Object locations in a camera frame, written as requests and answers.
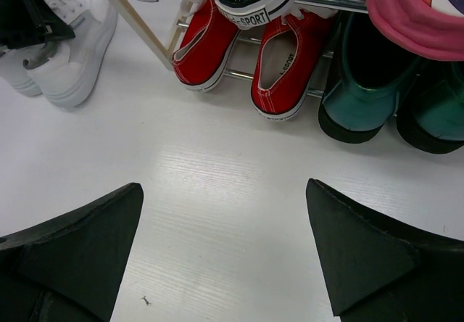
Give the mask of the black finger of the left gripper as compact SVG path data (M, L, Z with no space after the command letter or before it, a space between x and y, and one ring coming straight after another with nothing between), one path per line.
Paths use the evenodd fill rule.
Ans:
M21 49L75 37L45 0L1 0L1 49Z

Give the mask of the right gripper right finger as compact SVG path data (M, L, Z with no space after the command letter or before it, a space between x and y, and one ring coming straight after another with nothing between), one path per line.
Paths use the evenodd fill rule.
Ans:
M462 321L463 242L310 179L307 210L332 313L342 321Z

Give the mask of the white sneaker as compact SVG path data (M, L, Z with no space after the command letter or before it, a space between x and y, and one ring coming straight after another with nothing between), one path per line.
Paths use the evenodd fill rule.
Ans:
M18 93L33 97L41 94L38 85L27 74L23 61L41 48L29 46L22 49L7 49L1 52L1 77Z
M51 0L49 5L75 37L47 43L23 67L49 102L76 107L95 86L118 13L107 0Z

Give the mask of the red canvas sneaker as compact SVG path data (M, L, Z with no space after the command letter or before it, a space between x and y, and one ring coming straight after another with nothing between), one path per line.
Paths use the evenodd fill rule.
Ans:
M208 92L223 76L240 30L220 12L215 0L184 0L181 8L191 20L173 52L173 69L189 91Z
M307 96L307 86L334 34L339 11L293 4L266 25L251 87L261 116L274 121L293 117Z

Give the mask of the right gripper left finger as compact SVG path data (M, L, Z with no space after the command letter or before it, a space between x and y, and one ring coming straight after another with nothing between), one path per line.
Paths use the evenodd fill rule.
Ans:
M109 321L141 216L129 183L1 237L2 321Z

